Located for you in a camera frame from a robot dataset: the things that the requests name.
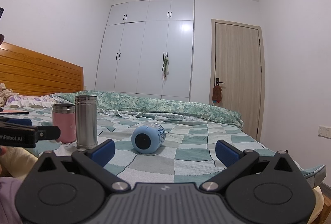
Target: bed frame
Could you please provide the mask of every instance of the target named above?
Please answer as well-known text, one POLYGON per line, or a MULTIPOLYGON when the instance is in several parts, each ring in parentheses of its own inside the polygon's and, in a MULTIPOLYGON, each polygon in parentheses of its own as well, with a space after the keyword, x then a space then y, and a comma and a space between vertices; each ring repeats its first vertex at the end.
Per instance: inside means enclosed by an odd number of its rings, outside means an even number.
POLYGON ((82 91, 83 68, 45 54, 3 42, 0 83, 21 95, 42 96, 82 91))

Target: wall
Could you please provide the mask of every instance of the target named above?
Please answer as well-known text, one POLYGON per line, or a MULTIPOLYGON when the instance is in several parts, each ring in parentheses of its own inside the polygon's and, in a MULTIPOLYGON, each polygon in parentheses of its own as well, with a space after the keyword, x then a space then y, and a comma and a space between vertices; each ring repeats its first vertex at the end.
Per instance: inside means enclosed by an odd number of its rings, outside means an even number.
MULTIPOLYGON (((331 168, 331 0, 260 0, 266 63, 261 141, 303 168, 331 168)), ((331 186, 331 176, 324 181, 331 186)))
MULTIPOLYGON (((137 0, 114 0, 119 4, 137 0)), ((258 2, 251 0, 195 0, 191 102, 209 102, 211 19, 260 25, 258 2)))
POLYGON ((94 89, 102 38, 112 0, 0 0, 5 41, 84 68, 94 89))

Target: blue gripper pad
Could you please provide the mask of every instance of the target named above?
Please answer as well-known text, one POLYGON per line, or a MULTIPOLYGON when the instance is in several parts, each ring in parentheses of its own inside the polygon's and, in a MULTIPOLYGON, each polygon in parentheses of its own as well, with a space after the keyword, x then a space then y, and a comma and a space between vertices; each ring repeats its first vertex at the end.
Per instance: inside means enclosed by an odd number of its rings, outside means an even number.
POLYGON ((10 118, 9 120, 7 120, 7 123, 32 126, 32 121, 30 119, 24 119, 24 118, 10 118))
POLYGON ((86 155, 92 161, 104 167, 115 155, 115 142, 108 139, 95 148, 88 150, 86 155))
POLYGON ((216 157, 226 166, 234 164, 244 156, 243 152, 231 146, 224 140, 218 140, 215 145, 216 157))

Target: wooden bed leg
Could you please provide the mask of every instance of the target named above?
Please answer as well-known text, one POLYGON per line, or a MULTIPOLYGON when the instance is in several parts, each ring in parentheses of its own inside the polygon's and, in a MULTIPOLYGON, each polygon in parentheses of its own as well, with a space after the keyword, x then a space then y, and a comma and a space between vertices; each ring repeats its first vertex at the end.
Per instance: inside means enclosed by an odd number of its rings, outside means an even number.
POLYGON ((322 212, 320 212, 320 214, 317 216, 317 218, 315 218, 312 224, 323 224, 331 212, 331 199, 327 198, 325 195, 323 195, 323 197, 324 205, 322 212))

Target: pink thermos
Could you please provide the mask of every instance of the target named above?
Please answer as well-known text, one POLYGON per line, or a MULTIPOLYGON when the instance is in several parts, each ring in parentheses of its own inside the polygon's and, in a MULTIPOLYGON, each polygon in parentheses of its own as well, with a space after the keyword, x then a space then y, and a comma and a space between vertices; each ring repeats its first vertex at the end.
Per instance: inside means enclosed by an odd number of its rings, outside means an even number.
POLYGON ((53 105, 53 126, 58 126, 61 131, 56 141, 71 143, 76 140, 76 115, 75 105, 55 104, 53 105))

